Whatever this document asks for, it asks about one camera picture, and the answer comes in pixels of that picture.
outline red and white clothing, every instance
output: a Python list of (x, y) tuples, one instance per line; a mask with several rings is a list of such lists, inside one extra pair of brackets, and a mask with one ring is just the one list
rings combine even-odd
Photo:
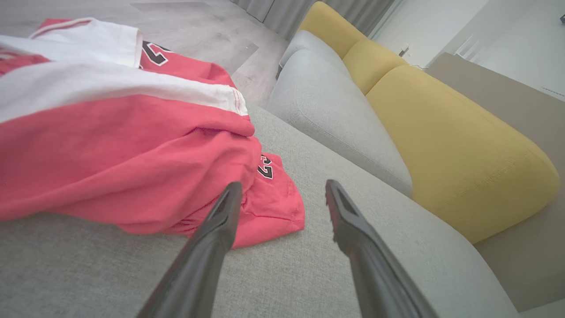
[[(69, 39), (88, 23), (48, 20), (35, 34)], [(190, 235), (239, 181), (234, 247), (302, 230), (300, 194), (261, 152), (226, 71), (120, 34), (134, 38), (106, 40), (139, 48), (130, 61), (53, 61), (0, 37), (0, 221), (48, 211)]]

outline gray curtain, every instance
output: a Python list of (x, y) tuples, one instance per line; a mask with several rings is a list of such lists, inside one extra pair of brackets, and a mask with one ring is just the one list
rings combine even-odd
[[(292, 38), (316, 0), (231, 0), (283, 38)], [(393, 0), (323, 0), (368, 36)]]

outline wooden floor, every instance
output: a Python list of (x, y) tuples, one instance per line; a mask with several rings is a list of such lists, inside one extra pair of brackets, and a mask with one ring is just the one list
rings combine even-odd
[(144, 40), (224, 67), (263, 106), (287, 41), (229, 0), (0, 0), (0, 34), (29, 36), (46, 18), (93, 17), (141, 30)]

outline gray seat cushion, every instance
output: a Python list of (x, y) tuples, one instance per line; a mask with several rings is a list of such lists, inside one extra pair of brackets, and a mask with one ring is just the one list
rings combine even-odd
[(271, 93), (268, 111), (410, 196), (408, 168), (359, 88), (316, 54), (296, 52)]
[(284, 51), (279, 62), (279, 66), (284, 67), (288, 59), (300, 50), (309, 50), (314, 52), (319, 58), (322, 58), (331, 64), (331, 67), (351, 78), (349, 71), (340, 56), (337, 55), (337, 53), (329, 45), (320, 40), (320, 38), (305, 30), (296, 32), (288, 44), (286, 51)]
[[(332, 240), (328, 178), (340, 181), (440, 317), (517, 317), (453, 228), (272, 114), (249, 113), (264, 150), (282, 157), (302, 194), (306, 228), (229, 252), (213, 317), (360, 316), (349, 261)], [(0, 223), (1, 316), (135, 317), (185, 242), (48, 214)]]

